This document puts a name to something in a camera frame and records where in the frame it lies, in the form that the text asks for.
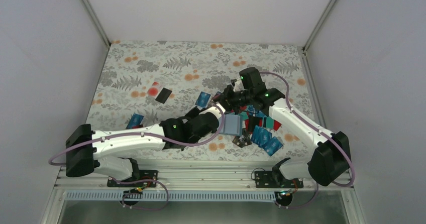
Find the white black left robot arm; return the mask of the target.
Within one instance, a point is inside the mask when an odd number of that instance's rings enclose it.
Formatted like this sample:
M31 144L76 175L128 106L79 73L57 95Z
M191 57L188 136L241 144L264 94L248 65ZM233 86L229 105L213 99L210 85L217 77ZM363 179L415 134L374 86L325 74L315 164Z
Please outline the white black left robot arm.
M141 179L134 157L141 150L168 150L201 145L200 140L213 137L224 126L225 109L219 105L204 110L193 108L186 116L171 118L133 130L95 131L90 124L79 126L66 141L67 177L91 173L109 176L134 186Z

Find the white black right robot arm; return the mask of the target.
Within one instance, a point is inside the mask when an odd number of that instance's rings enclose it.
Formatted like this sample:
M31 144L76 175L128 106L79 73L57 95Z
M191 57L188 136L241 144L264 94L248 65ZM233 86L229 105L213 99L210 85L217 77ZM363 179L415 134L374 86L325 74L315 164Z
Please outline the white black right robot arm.
M252 105L290 130L309 148L309 157L286 158L273 167L272 181L277 187L285 187L295 178L310 178L321 186L353 185L355 169L349 139L343 132L333 133L309 119L290 103L287 94L268 88L262 80L263 73L255 67L246 68L239 75L239 80L228 85L213 101L227 111ZM338 183L336 179L346 171L351 173L351 179L347 184Z

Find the teal leather card holder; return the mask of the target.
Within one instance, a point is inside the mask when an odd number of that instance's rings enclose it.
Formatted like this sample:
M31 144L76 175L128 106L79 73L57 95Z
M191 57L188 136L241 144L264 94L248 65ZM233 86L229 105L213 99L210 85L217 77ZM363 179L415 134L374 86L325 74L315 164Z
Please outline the teal leather card holder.
M225 123L220 133L230 136L241 136L243 133L243 120L241 116L225 115Z

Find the blue card under left arm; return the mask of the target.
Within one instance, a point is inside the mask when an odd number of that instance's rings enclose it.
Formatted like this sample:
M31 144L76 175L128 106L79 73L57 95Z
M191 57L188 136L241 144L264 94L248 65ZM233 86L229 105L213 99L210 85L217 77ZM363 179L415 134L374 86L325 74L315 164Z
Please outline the blue card under left arm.
M128 121L128 124L126 126L126 129L137 129L143 127L142 121L143 116L137 113L133 113L130 120Z

